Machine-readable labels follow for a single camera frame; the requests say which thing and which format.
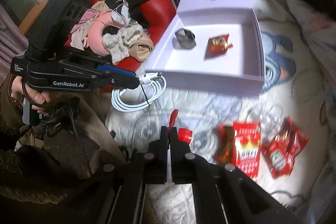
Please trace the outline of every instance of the pink cloth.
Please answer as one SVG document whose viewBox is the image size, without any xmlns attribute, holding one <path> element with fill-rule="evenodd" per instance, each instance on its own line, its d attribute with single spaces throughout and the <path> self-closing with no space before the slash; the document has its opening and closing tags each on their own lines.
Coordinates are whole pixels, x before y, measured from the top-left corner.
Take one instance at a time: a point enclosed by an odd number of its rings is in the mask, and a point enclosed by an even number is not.
<svg viewBox="0 0 336 224">
<path fill-rule="evenodd" d="M 91 26 L 87 40 L 84 42 L 85 46 L 89 46 L 90 49 L 100 56 L 106 56 L 109 52 L 104 48 L 102 43 L 102 33 L 105 27 L 115 26 L 117 28 L 122 28 L 123 26 L 115 22 L 111 17 L 111 12 L 102 12 L 100 16 L 94 21 Z"/>
<path fill-rule="evenodd" d="M 78 28 L 83 24 L 86 23 L 87 20 L 98 17 L 99 11 L 93 10 L 93 9 L 88 9 L 78 22 L 78 24 L 74 25 L 70 33 L 74 33 L 75 31 L 78 30 Z"/>
</svg>

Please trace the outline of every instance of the blue strip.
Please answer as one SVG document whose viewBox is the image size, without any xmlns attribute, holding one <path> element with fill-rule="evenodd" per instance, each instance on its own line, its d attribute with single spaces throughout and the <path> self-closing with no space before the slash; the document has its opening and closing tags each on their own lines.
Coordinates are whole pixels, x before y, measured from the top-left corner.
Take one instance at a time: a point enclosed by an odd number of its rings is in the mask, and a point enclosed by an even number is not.
<svg viewBox="0 0 336 224">
<path fill-rule="evenodd" d="M 114 66 L 102 65 L 102 66 L 97 67 L 97 70 L 104 70 L 104 69 L 110 70 L 110 71 L 113 71 L 113 72 L 123 73 L 123 74 L 126 74 L 126 75 L 136 76 L 135 72 L 133 72 L 133 71 L 119 69 L 119 68 L 114 67 Z"/>
</svg>

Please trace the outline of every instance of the screw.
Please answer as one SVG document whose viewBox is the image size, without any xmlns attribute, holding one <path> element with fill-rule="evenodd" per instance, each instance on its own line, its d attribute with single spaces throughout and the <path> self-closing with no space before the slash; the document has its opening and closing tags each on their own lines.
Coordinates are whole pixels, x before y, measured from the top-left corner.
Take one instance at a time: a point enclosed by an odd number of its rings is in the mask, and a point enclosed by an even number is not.
<svg viewBox="0 0 336 224">
<path fill-rule="evenodd" d="M 184 156 L 187 160 L 193 160 L 194 158 L 196 158 L 194 153 L 187 153 Z"/>
<path fill-rule="evenodd" d="M 103 170 L 108 173 L 112 172 L 114 170 L 114 165 L 113 164 L 105 164 L 103 167 Z"/>
<path fill-rule="evenodd" d="M 236 167 L 233 164 L 226 164 L 225 169 L 232 172 L 234 169 L 236 169 Z"/>
<path fill-rule="evenodd" d="M 154 155 L 152 153 L 146 153 L 146 154 L 143 155 L 143 157 L 147 160 L 154 159 Z"/>
</svg>

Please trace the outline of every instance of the red clip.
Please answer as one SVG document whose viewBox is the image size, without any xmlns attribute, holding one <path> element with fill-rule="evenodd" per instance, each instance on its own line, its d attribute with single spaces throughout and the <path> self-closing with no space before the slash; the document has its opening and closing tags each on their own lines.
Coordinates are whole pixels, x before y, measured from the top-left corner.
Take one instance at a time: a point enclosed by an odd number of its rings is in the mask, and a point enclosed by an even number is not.
<svg viewBox="0 0 336 224">
<path fill-rule="evenodd" d="M 174 109 L 173 112 L 170 114 L 169 128 L 172 128 L 174 126 L 178 113 L 179 111 L 177 109 Z"/>
</svg>

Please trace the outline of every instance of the coiled white cable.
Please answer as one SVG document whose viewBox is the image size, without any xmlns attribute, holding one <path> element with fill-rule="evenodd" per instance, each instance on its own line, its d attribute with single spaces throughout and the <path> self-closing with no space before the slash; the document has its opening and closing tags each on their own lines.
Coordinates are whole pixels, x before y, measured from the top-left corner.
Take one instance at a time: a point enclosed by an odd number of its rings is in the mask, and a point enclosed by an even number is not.
<svg viewBox="0 0 336 224">
<path fill-rule="evenodd" d="M 113 89 L 111 103 L 116 110 L 121 112 L 135 112 L 149 107 L 156 99 L 158 99 L 167 87 L 166 79 L 160 73 L 146 73 L 139 76 L 140 84 L 151 85 L 153 87 L 153 96 L 148 99 L 148 102 L 137 105 L 125 104 L 121 100 L 121 96 L 127 91 L 127 89 Z"/>
</svg>

